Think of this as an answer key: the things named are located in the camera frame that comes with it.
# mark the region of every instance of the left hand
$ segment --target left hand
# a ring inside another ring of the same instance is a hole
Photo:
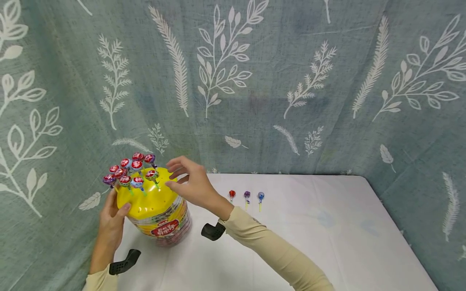
[[[99,232],[92,253],[89,274],[103,271],[108,264],[113,262],[115,251],[120,246],[123,237],[124,217],[130,209],[129,203],[118,209],[117,192],[112,189],[100,212]]]

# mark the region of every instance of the right hand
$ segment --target right hand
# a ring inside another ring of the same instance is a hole
[[[170,179],[182,174],[188,175],[178,182],[168,181],[166,186],[192,204],[209,210],[224,221],[228,220],[234,206],[213,188],[203,166],[185,156],[179,156],[171,159],[167,168],[172,173]]]

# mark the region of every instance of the yellow lid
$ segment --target yellow lid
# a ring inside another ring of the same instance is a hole
[[[141,172],[145,176],[148,171],[153,169],[149,167]],[[131,203],[132,206],[128,216],[138,220],[164,213],[173,204],[178,195],[165,186],[165,182],[170,181],[168,170],[157,167],[157,172],[159,174],[157,182],[160,189],[156,187],[154,182],[144,178],[143,189],[147,194],[146,196],[144,196],[144,193],[140,189],[131,188],[134,193],[132,195],[128,188],[120,186],[116,199],[118,208],[121,208],[128,202]],[[138,176],[139,173],[135,172],[131,175],[131,178]]]

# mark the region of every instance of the hand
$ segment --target hand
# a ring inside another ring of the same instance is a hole
[[[222,197],[212,186],[206,174],[206,169],[186,158],[179,156],[167,163],[167,168],[175,179],[182,174],[188,174],[178,182],[165,183],[170,189],[194,205],[205,208],[218,216],[221,220],[229,219],[234,206]]]
[[[100,212],[99,232],[92,253],[89,274],[103,271],[108,264],[113,262],[115,251],[120,246],[123,237],[124,217],[130,209],[129,203],[118,209],[117,192],[112,189]]]

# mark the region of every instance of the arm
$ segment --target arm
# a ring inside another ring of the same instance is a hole
[[[126,204],[119,210],[116,198],[117,193],[113,189],[100,213],[99,232],[92,252],[85,291],[117,291],[118,275],[110,275],[109,267],[121,243],[124,217],[131,205]]]
[[[218,194],[204,167],[182,156],[170,160],[167,168],[173,173],[171,179],[188,174],[178,183],[167,182],[168,187],[219,217],[227,234],[255,251],[296,291],[334,291],[325,274],[311,259]]]

